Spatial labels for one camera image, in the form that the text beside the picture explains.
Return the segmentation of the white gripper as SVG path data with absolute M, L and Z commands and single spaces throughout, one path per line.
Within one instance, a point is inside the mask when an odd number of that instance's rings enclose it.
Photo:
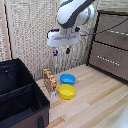
M 53 48 L 53 56 L 58 55 L 56 47 L 69 45 L 66 50 L 66 54 L 70 54 L 71 45 L 77 44 L 80 40 L 80 34 L 78 32 L 71 33 L 69 35 L 63 35 L 58 29 L 49 31 L 47 33 L 47 45 Z

